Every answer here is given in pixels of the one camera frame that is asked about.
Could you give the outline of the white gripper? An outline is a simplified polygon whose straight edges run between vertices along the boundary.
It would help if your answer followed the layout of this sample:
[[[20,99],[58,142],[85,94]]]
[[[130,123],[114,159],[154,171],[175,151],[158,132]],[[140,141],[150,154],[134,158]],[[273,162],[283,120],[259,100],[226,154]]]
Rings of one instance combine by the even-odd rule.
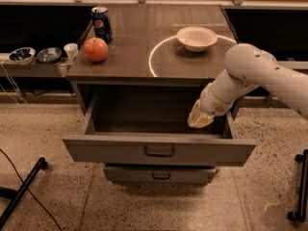
[[[188,117],[189,126],[203,128],[210,125],[213,116],[223,116],[232,108],[234,99],[234,91],[229,86],[216,82],[208,84],[193,104]]]

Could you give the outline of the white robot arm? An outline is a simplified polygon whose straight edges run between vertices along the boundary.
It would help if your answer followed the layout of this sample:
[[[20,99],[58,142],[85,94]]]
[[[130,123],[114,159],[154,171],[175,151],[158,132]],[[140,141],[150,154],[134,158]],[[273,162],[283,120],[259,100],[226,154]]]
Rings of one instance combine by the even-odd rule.
[[[208,126],[216,116],[224,116],[239,97],[258,87],[308,118],[308,75],[280,65],[266,51],[240,43],[226,52],[224,70],[195,101],[188,117],[189,126]]]

